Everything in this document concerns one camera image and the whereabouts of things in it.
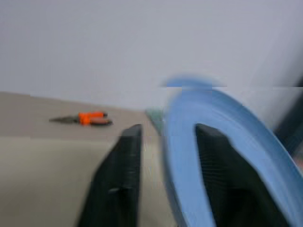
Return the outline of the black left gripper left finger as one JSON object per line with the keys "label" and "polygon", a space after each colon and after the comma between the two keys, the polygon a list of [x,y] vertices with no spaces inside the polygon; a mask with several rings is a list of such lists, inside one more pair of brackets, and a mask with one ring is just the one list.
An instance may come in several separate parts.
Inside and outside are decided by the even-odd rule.
{"label": "black left gripper left finger", "polygon": [[76,227],[138,227],[140,124],[124,129],[96,169]]}

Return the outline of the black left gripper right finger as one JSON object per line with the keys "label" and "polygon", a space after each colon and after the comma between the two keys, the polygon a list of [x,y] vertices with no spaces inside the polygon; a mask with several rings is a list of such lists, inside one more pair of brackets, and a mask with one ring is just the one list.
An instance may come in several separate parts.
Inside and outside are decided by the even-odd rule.
{"label": "black left gripper right finger", "polygon": [[216,227],[290,227],[256,170],[228,138],[203,124],[195,131]]}

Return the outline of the blue plate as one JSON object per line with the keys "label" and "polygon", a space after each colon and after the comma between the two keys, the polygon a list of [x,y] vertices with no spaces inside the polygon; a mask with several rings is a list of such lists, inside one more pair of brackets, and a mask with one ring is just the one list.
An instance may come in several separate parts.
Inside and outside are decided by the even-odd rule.
{"label": "blue plate", "polygon": [[219,130],[256,170],[290,227],[303,227],[303,175],[284,146],[251,111],[211,82],[174,78],[181,91],[164,114],[166,188],[179,227],[216,227],[205,189],[196,125]]}

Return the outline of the green plate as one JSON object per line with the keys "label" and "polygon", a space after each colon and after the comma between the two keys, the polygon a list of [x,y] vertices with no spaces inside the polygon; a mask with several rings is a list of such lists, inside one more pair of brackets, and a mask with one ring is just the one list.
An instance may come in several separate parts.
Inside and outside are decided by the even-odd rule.
{"label": "green plate", "polygon": [[145,115],[151,122],[152,126],[155,128],[159,135],[162,135],[164,128],[164,112],[162,109],[149,108],[145,110]]}

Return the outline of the orange-handled pliers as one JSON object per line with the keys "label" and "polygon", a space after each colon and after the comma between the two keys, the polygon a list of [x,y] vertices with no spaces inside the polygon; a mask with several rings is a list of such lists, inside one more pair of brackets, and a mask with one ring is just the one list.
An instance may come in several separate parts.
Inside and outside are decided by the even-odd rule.
{"label": "orange-handled pliers", "polygon": [[77,115],[70,115],[64,117],[56,117],[49,120],[49,122],[79,124],[89,126],[108,126],[113,122],[108,119],[106,112],[80,112]]}

